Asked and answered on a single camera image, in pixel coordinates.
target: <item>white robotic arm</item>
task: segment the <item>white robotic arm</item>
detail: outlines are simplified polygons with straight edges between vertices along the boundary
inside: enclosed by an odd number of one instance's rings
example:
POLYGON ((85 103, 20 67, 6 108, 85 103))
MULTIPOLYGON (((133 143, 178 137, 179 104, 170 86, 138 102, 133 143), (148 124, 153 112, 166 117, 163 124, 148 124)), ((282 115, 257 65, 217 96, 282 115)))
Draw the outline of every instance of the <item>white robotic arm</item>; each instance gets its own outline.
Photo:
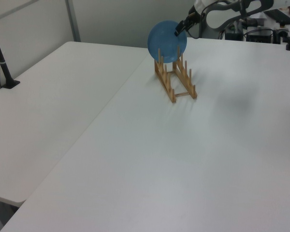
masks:
POLYGON ((175 35, 203 21, 208 27, 221 31, 241 18, 285 6, 290 6, 290 0, 196 0, 188 17, 176 27, 175 35))

